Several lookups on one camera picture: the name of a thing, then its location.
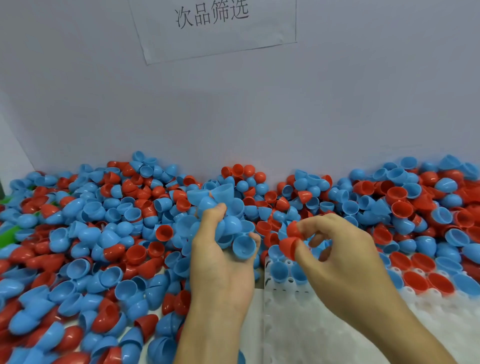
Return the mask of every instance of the black printed character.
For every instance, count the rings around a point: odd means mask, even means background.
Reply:
[[[213,0],[212,10],[213,10],[213,18],[215,19],[213,24],[215,24],[218,19],[220,20],[223,19],[223,22],[225,22],[225,20],[228,19],[227,0],[220,0],[220,1]]]
[[[185,10],[183,6],[181,7],[181,10],[175,10],[177,13],[177,23],[179,24],[179,28],[183,29],[185,25],[190,24],[190,26],[193,26],[192,23],[190,23],[190,20],[188,20],[188,15],[190,14],[190,10]]]
[[[197,26],[210,24],[210,13],[205,9],[205,3],[196,5],[197,15],[195,16],[195,21]]]
[[[233,10],[232,19],[233,18],[245,19],[249,17],[249,15],[247,15],[248,9],[246,9],[246,7],[248,6],[247,0],[232,0],[232,2],[233,2],[233,6],[230,6]]]

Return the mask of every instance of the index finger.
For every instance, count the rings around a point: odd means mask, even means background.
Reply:
[[[297,222],[297,228],[305,238],[320,233],[334,239],[342,230],[348,228],[348,225],[351,224],[336,214],[314,216]]]
[[[225,211],[227,210],[227,206],[221,203],[215,206],[214,208],[210,208],[205,210],[202,215],[202,221],[200,223],[200,227],[195,235],[195,240],[201,239],[206,241],[215,241],[215,230],[220,221],[222,221],[223,216],[225,215]]]

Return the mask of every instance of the white paper sign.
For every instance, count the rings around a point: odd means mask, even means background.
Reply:
[[[295,42],[296,0],[130,0],[147,64]]]

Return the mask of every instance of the human arm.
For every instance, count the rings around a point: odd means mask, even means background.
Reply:
[[[391,283],[371,236],[335,214],[297,223],[310,245],[332,239],[318,261],[298,241],[295,258],[325,306],[369,339],[392,364],[454,364]]]
[[[215,229],[226,206],[203,213],[192,242],[192,303],[174,364],[235,364],[240,329],[254,292],[253,261],[230,259],[215,242]],[[260,236],[250,234],[260,246]]]

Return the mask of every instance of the forearm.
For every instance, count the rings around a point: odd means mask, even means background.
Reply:
[[[445,347],[408,312],[390,314],[366,330],[372,343],[391,364],[455,364]]]
[[[174,364],[236,364],[241,325],[226,304],[192,301]]]

